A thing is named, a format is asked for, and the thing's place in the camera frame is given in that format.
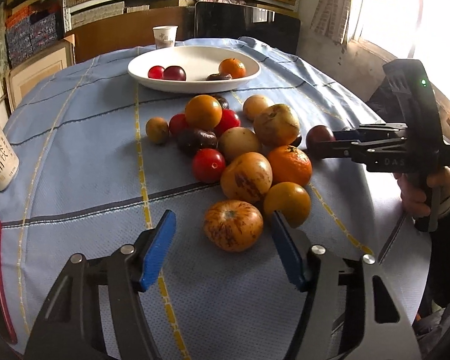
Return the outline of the person's right hand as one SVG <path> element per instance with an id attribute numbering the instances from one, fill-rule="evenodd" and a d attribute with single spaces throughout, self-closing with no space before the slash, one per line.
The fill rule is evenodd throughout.
<path id="1" fill-rule="evenodd" d="M 405 211 L 416 219 L 430 216 L 432 209 L 426 203 L 426 193 L 419 187 L 414 186 L 407 175 L 394 173 L 393 176 L 401 189 L 401 200 Z M 430 189 L 440 189 L 438 218 L 447 216 L 450 213 L 450 168 L 445 166 L 441 170 L 428 175 L 427 186 Z"/>

